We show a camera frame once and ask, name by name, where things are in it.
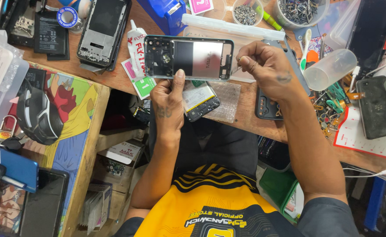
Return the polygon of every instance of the man's left hand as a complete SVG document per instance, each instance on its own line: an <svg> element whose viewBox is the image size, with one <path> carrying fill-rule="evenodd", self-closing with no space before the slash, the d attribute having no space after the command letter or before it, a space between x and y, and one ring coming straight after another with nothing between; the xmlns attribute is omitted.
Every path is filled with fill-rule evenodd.
<svg viewBox="0 0 386 237"><path fill-rule="evenodd" d="M157 136L162 139L179 139L184 124L183 88L185 73L178 70L174 80L160 81L150 97L155 111Z"/></svg>

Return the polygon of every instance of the pink sticker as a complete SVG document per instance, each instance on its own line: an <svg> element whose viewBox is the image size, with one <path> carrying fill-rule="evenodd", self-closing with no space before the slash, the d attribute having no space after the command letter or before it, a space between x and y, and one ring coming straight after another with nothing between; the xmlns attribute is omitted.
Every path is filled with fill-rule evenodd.
<svg viewBox="0 0 386 237"><path fill-rule="evenodd" d="M127 71L129 72L130 74L130 77L132 79L135 79L136 78L136 75L134 74L134 71L133 71L133 68L132 68L132 63L130 61L126 62L124 64L124 66L126 67Z"/></svg>
<svg viewBox="0 0 386 237"><path fill-rule="evenodd" d="M214 4L212 0L189 0L190 8L192 10L192 14L196 15L205 11L212 10L214 8Z"/></svg>

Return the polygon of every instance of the forearm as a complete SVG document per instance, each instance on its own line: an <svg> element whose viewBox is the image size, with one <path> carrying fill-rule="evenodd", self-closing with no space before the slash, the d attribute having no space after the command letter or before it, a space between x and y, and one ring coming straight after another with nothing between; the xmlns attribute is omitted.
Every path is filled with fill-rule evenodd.
<svg viewBox="0 0 386 237"><path fill-rule="evenodd" d="M342 167L320 129L311 102L306 97L296 97L280 106L292 169L305 193L306 202L326 196L346 202Z"/></svg>
<svg viewBox="0 0 386 237"><path fill-rule="evenodd" d="M137 209L151 209L170 188L175 161L180 145L180 136L157 137L154 154L136 184L130 206Z"/></svg>

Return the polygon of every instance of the computer mouse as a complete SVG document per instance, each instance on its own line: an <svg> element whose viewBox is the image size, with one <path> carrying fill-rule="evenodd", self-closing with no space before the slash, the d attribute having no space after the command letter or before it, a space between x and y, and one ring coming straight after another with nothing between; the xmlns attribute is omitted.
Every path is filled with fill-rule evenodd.
<svg viewBox="0 0 386 237"><path fill-rule="evenodd" d="M17 122L32 140L43 145L53 144L61 135L63 122L57 107L40 89L25 89L17 102Z"/></svg>

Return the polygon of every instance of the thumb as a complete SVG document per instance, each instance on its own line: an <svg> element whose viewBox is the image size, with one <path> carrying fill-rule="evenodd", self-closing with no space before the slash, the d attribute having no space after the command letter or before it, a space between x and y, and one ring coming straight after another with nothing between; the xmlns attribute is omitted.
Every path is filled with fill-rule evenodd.
<svg viewBox="0 0 386 237"><path fill-rule="evenodd" d="M238 63L255 79L259 78L259 76L263 74L264 68L260 66L256 61L251 59L249 56L241 57Z"/></svg>
<svg viewBox="0 0 386 237"><path fill-rule="evenodd" d="M179 69L177 73L175 73L174 80L172 81L172 94L182 96L185 80L186 77L183 69Z"/></svg>

